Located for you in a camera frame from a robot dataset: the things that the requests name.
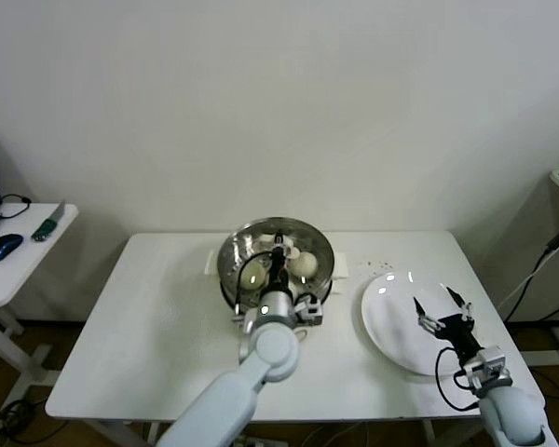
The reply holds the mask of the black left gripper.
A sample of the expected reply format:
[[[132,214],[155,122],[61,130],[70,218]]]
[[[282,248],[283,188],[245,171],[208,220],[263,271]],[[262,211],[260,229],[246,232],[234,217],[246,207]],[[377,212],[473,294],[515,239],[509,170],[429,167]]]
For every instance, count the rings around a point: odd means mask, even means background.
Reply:
[[[281,230],[274,235],[272,248],[272,264],[268,271],[267,291],[288,291],[289,275],[286,270],[285,256],[290,256],[293,240],[284,236]]]

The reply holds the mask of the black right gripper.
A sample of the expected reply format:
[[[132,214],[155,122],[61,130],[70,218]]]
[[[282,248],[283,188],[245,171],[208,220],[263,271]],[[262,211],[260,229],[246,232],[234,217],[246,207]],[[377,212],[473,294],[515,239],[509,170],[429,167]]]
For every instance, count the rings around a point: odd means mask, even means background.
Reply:
[[[474,329],[474,318],[471,314],[472,304],[466,302],[459,293],[450,287],[445,288],[457,305],[458,312],[437,320],[428,316],[420,302],[414,297],[418,325],[428,333],[435,333],[438,339],[449,342],[458,359],[472,359],[482,349],[472,334]]]

